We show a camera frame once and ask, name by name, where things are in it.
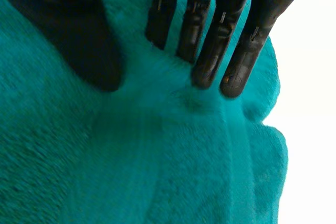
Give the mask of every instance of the white surface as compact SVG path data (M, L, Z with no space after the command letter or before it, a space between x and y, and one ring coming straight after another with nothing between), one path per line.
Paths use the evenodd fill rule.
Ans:
M271 39L281 93L264 123L289 149L279 224L336 224L336 0L295 0Z

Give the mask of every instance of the black robot finger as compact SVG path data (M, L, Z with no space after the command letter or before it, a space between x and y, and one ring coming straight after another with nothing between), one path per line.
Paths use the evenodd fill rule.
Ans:
M164 49L167 42L176 3L177 0L152 0L148 12L145 36L148 41L161 50Z
M176 55L194 63L211 0L188 0Z
M238 97L277 18L294 0L252 0L244 29L221 81L225 97Z

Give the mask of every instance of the teal towel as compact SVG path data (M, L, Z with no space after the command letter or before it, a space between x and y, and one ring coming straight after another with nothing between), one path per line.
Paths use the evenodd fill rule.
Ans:
M287 149L262 124L280 87L270 40L239 99L218 90L250 0L205 91L174 56L186 0L165 51L144 37L151 0L104 2L127 59L112 94L0 0L0 223L277 223Z

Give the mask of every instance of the metal pin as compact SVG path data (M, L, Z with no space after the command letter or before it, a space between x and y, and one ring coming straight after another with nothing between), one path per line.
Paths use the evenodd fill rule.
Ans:
M221 18L221 20L219 21L221 24L224 22L225 15L226 15L226 12L223 12L223 14L222 14L222 18Z
M259 26L256 27L256 29L254 30L253 34L251 35L251 41L253 41L255 39L255 37L257 36L259 32Z
M162 0L159 0L159 4L157 5L157 10L161 9L161 4L162 4Z

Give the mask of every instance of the robotic hand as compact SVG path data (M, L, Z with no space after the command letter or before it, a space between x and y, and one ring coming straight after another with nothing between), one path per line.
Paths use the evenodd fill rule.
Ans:
M216 0L215 14L196 60L211 0L188 0L176 55L195 65L192 83L207 89L213 83L247 0ZM294 0L252 0L245 27L222 78L220 90L236 98L243 91L254 64L277 18ZM146 38L164 49L177 0L153 0Z

